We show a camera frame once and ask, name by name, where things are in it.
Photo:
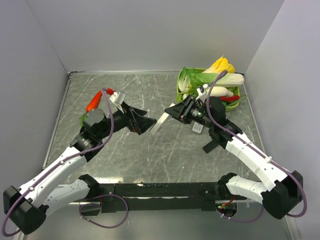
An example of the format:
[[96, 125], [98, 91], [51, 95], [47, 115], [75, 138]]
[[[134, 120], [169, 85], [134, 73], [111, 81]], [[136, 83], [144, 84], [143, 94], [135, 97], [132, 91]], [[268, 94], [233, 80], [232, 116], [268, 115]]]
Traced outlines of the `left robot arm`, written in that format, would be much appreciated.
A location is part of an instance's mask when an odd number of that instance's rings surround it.
[[61, 207], [77, 200], [93, 201], [98, 197], [100, 184], [88, 174], [81, 175], [63, 188], [58, 188], [58, 185], [98, 154], [105, 145], [103, 139], [109, 141], [113, 133], [123, 128], [141, 135], [157, 123], [156, 119], [146, 116], [145, 110], [126, 103], [121, 107], [110, 117], [106, 117], [100, 108], [87, 112], [80, 133], [59, 158], [19, 188], [10, 186], [3, 192], [5, 219], [1, 231], [5, 237], [10, 236], [6, 232], [8, 220], [27, 235]]

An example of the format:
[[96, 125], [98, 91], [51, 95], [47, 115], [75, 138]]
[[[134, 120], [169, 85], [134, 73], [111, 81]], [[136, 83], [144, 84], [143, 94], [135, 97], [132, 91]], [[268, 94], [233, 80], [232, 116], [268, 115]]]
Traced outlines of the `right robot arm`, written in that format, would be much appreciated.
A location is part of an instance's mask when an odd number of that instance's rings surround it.
[[256, 147], [237, 125], [226, 118], [226, 107], [220, 98], [210, 97], [202, 101], [189, 96], [164, 111], [183, 124], [196, 122], [207, 127], [211, 141], [203, 147], [206, 153], [221, 146], [259, 178], [259, 181], [252, 181], [235, 173], [224, 175], [218, 187], [223, 199], [234, 195], [254, 200], [276, 219], [289, 215], [305, 199], [303, 176], [296, 170], [289, 172], [277, 165]]

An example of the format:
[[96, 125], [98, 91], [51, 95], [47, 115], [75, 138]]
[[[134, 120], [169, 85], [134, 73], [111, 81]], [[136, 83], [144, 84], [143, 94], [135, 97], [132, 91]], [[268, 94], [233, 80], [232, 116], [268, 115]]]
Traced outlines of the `white remote control body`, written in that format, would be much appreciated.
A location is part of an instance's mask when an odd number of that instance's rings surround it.
[[161, 117], [157, 120], [157, 122], [155, 123], [155, 125], [148, 131], [148, 133], [150, 135], [154, 135], [162, 126], [162, 124], [167, 120], [167, 118], [169, 117], [169, 115], [164, 112]]

